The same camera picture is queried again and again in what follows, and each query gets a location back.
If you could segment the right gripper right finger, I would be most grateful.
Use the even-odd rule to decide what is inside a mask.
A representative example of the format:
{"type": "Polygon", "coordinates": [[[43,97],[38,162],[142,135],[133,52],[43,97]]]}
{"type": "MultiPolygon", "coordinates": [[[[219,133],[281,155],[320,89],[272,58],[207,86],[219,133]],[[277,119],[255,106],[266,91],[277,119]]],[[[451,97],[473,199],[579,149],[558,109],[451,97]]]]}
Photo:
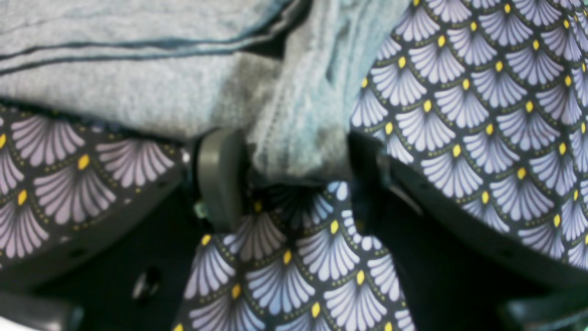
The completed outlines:
{"type": "Polygon", "coordinates": [[[585,331],[587,272],[469,216],[382,141],[349,135],[357,230],[392,255],[418,331],[585,331]]]}

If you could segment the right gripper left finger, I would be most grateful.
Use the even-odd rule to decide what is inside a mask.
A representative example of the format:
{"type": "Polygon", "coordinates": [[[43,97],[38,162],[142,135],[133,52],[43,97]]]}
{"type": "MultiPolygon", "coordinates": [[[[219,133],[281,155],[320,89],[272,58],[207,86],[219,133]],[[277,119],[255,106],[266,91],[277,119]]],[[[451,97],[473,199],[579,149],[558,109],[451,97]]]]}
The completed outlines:
{"type": "Polygon", "coordinates": [[[2,272],[1,329],[169,329],[197,242],[241,226],[248,158],[241,129],[211,130],[145,196],[2,272]]]}

